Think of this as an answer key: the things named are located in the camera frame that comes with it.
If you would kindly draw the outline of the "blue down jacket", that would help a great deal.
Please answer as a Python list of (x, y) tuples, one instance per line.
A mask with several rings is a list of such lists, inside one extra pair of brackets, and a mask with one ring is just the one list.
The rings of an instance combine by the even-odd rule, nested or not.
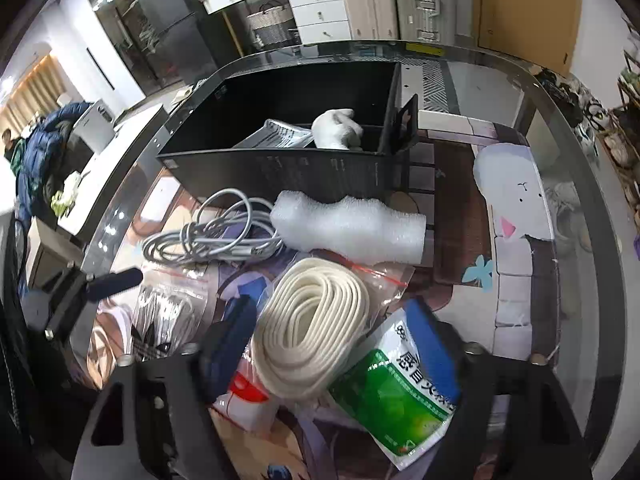
[(22, 166), (16, 177), (16, 218), (29, 231), (33, 218), (51, 228), (56, 215), (51, 200), (64, 188), (65, 179), (81, 172), (93, 155), (87, 143), (74, 133), (74, 125), (90, 102), (71, 102), (44, 118), (27, 140)]

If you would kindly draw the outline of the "wooden door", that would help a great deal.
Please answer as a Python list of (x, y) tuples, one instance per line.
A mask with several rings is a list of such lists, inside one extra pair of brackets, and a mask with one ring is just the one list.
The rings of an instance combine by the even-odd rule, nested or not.
[(480, 0), (477, 43), (565, 76), (582, 0)]

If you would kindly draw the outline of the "black cardboard box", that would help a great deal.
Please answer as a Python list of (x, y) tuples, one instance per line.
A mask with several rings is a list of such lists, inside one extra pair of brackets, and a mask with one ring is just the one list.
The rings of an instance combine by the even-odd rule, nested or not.
[[(356, 148), (312, 137), (314, 120), (340, 106), (362, 129)], [(167, 128), (157, 157), (197, 200), (222, 188), (266, 200), (283, 191), (321, 203), (385, 200), (416, 142), (418, 97), (402, 95), (398, 63), (300, 64), (206, 82)]]

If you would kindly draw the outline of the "white electric kettle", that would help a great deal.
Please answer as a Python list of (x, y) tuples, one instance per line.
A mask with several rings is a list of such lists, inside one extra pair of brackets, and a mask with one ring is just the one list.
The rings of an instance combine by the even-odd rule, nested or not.
[(94, 154), (102, 153), (116, 136), (111, 110), (102, 100), (94, 102), (75, 122), (73, 134)]

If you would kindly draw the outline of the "silver foil pouch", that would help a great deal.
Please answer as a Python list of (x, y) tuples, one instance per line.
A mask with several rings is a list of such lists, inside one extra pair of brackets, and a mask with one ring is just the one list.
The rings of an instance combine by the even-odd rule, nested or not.
[(314, 140), (308, 128), (267, 119), (264, 124), (234, 148), (306, 148)]

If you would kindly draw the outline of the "woven basket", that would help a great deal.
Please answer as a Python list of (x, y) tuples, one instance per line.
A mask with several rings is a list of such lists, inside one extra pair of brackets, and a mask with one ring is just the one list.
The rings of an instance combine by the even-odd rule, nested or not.
[(258, 48), (292, 46), (299, 40), (296, 21), (287, 3), (269, 0), (246, 20)]

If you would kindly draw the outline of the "red white packet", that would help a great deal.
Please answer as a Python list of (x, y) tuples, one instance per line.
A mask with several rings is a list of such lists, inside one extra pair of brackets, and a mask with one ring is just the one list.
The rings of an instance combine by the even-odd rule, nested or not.
[(279, 401), (260, 381), (248, 350), (243, 352), (227, 392), (218, 396), (213, 408), (247, 432), (270, 433)]

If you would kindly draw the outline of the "white foam block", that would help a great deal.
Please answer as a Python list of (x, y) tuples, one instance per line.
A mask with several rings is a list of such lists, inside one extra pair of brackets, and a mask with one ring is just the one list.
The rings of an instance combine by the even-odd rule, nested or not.
[(408, 263), (423, 258), (426, 217), (379, 200), (346, 196), (322, 204), (302, 192), (279, 194), (270, 220), (284, 244), (299, 252), (325, 249), (356, 263)]

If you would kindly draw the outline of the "white plush toy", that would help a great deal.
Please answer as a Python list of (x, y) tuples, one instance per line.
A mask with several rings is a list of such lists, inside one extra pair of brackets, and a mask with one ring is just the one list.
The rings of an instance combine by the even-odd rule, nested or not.
[(311, 125), (316, 148), (324, 150), (361, 150), (363, 128), (354, 121), (351, 108), (327, 110)]

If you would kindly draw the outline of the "anime print desk mat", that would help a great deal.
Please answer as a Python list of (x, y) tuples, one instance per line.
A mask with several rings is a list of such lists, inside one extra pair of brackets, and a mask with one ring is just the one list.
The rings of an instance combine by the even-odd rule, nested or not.
[[(529, 363), (558, 339), (558, 266), (534, 155), (515, 130), (422, 112), (402, 154), (393, 210), (426, 217), (423, 258), (356, 263), (285, 246), (276, 202), (222, 188), (194, 198), (153, 154), (128, 171), (105, 215), (122, 236), (113, 273), (165, 269), (202, 278), (208, 303), (195, 338), (139, 361), (132, 316), (140, 285), (103, 299), (93, 373), (102, 390), (73, 466), (76, 479), (469, 479), (483, 461), (493, 408), (508, 437), (497, 478), (540, 466), (536, 426), (554, 391)], [(252, 434), (205, 402), (200, 350), (232, 298), (251, 296), (257, 320), (245, 350), (279, 401), (269, 434)], [(399, 470), (332, 399), (329, 386), (374, 330), (420, 297), (460, 337), (460, 398), (446, 434)]]

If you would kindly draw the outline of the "green medicine pouch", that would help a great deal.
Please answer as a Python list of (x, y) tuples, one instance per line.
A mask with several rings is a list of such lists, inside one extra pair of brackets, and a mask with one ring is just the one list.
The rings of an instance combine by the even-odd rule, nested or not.
[(402, 309), (354, 349), (329, 394), (399, 470), (439, 442), (454, 414), (427, 377)]

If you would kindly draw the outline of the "wooden shoe rack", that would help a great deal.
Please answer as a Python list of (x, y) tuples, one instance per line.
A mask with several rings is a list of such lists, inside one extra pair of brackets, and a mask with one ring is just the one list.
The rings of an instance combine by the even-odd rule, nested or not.
[(639, 29), (622, 15), (627, 27), (625, 65), (617, 76), (620, 106), (611, 108), (611, 125), (599, 140), (612, 162), (636, 230), (639, 229)]

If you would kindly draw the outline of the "white low cabinet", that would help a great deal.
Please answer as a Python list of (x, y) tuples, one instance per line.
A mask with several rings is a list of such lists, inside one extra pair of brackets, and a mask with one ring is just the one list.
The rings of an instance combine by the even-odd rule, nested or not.
[(100, 221), (129, 169), (152, 141), (168, 114), (156, 104), (125, 119), (106, 148), (82, 170), (75, 205), (56, 229), (36, 219), (28, 232), (27, 281), (43, 263), (81, 262), (84, 247), (101, 231)]

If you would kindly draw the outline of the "dark glass cabinet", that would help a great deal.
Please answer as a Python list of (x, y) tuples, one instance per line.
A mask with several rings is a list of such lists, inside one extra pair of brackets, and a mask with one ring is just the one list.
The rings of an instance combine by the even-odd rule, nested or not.
[(147, 96), (180, 80), (160, 52), (160, 37), (139, 0), (89, 1), (122, 62)]

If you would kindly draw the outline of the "black refrigerator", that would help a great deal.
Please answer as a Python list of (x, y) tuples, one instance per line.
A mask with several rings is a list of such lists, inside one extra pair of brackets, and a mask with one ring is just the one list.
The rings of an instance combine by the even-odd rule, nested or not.
[(215, 73), (240, 57), (220, 14), (202, 0), (138, 0), (158, 39), (157, 50), (186, 84)]

